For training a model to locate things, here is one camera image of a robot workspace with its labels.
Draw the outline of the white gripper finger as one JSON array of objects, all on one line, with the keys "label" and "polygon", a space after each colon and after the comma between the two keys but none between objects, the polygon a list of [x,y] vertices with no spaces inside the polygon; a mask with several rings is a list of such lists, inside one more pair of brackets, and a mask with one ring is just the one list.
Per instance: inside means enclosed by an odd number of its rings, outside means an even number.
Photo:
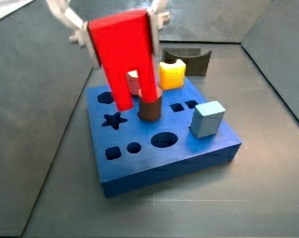
[{"label": "white gripper finger", "polygon": [[166,11],[168,0],[152,0],[151,6],[147,8],[150,16],[150,31],[152,42],[152,53],[155,56],[160,53],[160,37],[159,31],[170,22],[171,14]]},{"label": "white gripper finger", "polygon": [[87,47],[95,68],[99,69],[102,64],[96,55],[91,34],[88,33],[88,22],[82,19],[75,10],[71,8],[71,0],[46,0],[46,2],[55,18],[72,31],[72,34],[70,35],[70,42]]}]

